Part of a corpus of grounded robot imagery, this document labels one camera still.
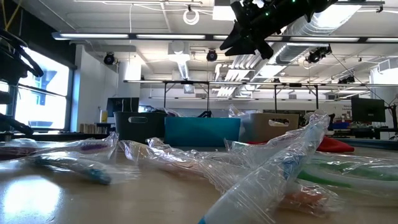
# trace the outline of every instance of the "beige bin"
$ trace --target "beige bin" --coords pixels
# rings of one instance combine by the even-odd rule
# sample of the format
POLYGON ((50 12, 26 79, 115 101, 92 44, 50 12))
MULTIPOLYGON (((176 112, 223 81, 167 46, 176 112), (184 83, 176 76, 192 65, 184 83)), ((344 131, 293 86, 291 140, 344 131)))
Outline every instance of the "beige bin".
POLYGON ((299 127, 297 114, 253 113, 238 117, 241 118, 240 142, 266 142, 299 127), (287 119, 289 124, 274 125, 273 119, 287 119))

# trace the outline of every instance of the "plastic wrap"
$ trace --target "plastic wrap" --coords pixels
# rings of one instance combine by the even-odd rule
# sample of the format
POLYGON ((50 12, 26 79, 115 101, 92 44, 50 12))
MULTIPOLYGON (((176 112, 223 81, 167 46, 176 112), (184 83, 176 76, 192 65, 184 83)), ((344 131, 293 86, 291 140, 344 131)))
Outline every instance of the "plastic wrap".
POLYGON ((118 134, 111 133, 105 139, 86 139, 74 142, 45 142, 32 139, 13 139, 0 142, 0 156, 28 156, 46 152, 75 151, 82 154, 97 154, 109 158, 117 146, 118 134))
POLYGON ((36 154, 0 162, 0 174, 13 174, 28 167, 44 167, 62 172, 74 172, 98 184, 116 184, 139 177, 136 166, 118 166, 96 161, 95 156, 79 152, 58 151, 36 154))
POLYGON ((316 153, 298 176, 319 184, 382 197, 398 195, 398 161, 316 153))
POLYGON ((113 133, 102 140, 87 139, 75 142, 5 142, 4 147, 32 148, 28 156, 0 162, 0 174, 12 174, 27 167, 74 172, 99 184, 113 184, 139 177, 136 166, 112 164, 118 135, 113 133))
POLYGON ((236 109, 236 107, 233 104, 231 104, 229 106, 228 117, 233 118, 233 117, 241 116, 241 115, 244 115, 244 113, 240 112, 240 110, 236 109))
MULTIPOLYGON (((263 151, 256 151, 253 156, 264 159, 262 162, 257 159, 252 165, 258 168, 233 185, 200 223, 274 223, 272 213, 283 199, 288 183, 296 179, 308 156, 315 152, 328 125, 328 115, 316 111, 306 127, 269 141, 266 145, 280 147, 280 151, 271 158, 263 157, 263 151)), ((213 182, 222 182, 230 174, 228 169, 204 165, 207 165, 204 167, 205 177, 212 176, 213 182), (219 173, 219 179, 215 178, 214 172, 219 173)))
MULTIPOLYGON (((264 147, 250 146, 238 142, 234 149, 239 147, 264 147)), ((196 174, 207 177, 216 189, 222 194, 227 192, 234 184, 245 178, 252 172, 250 165, 255 164, 252 160, 247 161, 244 152, 254 152, 253 150, 240 149, 242 154, 232 154, 226 152, 198 152, 182 151, 163 144, 157 138, 149 141, 149 146, 133 141, 121 141, 121 147, 126 153, 126 157, 138 164, 152 164, 163 170, 179 174, 196 174)), ((341 199, 319 185, 309 182, 292 182, 287 187, 287 196, 282 206, 316 216, 323 216, 328 212, 341 209, 341 199)))
POLYGON ((179 113, 179 112, 177 112, 177 111, 175 111, 175 110, 171 110, 171 109, 167 109, 167 108, 164 108, 163 110, 164 110, 164 111, 167 113, 167 115, 169 115, 169 116, 179 117, 179 118, 185 117, 184 115, 182 115, 181 113, 179 113))

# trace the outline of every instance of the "fluorescent light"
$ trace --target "fluorescent light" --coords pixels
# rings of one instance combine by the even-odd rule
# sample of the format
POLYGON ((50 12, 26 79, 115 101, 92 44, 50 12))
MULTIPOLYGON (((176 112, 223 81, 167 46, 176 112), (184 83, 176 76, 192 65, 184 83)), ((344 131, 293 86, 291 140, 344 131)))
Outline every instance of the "fluorescent light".
POLYGON ((210 84, 240 85, 243 82, 210 82, 210 84))
POLYGON ((203 3, 198 1, 119 1, 119 0, 74 0, 75 2, 92 2, 104 4, 166 4, 166 5, 187 5, 201 6, 203 3))
POLYGON ((65 39, 128 39, 128 34, 60 34, 65 39))
POLYGON ((189 54, 169 54, 169 60, 177 63, 184 63, 191 60, 189 54))
POLYGON ((278 40, 282 40, 282 37, 269 36, 265 40, 266 41, 278 41, 278 40))
POLYGON ((214 35, 213 39, 215 40, 225 40, 228 37, 228 35, 214 35))
POLYGON ((286 43, 288 46, 293 47, 329 47, 329 44, 313 44, 313 43, 286 43))
POLYGON ((291 41, 357 42, 359 37, 291 37, 291 41))
POLYGON ((157 80, 125 80, 127 83, 163 83, 163 81, 157 80))
POLYGON ((285 68, 286 66, 281 66, 281 65, 265 65, 260 70, 260 74, 262 78, 271 78, 285 68))
POLYGON ((398 42, 398 38, 393 37, 376 37, 376 38, 369 38, 367 42, 398 42))
POLYGON ((314 15, 313 20, 317 27, 322 27, 322 29, 338 28, 360 8, 361 6, 339 6, 333 4, 322 13, 314 15))
POLYGON ((183 34, 137 34, 138 39, 189 39, 189 40, 204 40, 205 35, 183 35, 183 34))
POLYGON ((214 6, 213 8, 213 20, 218 21, 234 21, 235 13, 231 6, 214 6))
POLYGON ((179 97, 179 100, 204 100, 203 98, 200 97, 179 97))

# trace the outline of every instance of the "black storage bin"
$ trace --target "black storage bin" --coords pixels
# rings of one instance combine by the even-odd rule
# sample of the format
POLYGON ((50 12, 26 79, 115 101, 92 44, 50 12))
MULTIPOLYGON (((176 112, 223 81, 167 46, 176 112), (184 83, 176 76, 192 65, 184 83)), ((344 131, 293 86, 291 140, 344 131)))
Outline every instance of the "black storage bin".
POLYGON ((146 143, 148 138, 164 138, 166 113, 115 112, 116 132, 119 140, 146 143))

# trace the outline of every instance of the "wooden table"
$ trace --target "wooden table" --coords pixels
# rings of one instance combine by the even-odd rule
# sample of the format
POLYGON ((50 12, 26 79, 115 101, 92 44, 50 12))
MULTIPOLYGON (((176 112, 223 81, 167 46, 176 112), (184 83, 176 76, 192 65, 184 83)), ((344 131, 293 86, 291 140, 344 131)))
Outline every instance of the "wooden table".
MULTIPOLYGON (((358 154, 360 151, 375 153, 358 149, 358 154)), ((384 156, 391 153, 379 152, 384 156)), ((138 180, 110 186, 92 184, 74 174, 38 168, 6 172, 0 177, 0 223, 189 224, 197 223, 220 197, 206 179, 181 177, 153 168, 143 169, 138 180)), ((278 210, 275 219, 286 224, 398 222, 395 201, 351 192, 341 194, 354 201, 342 213, 316 218, 278 210)))

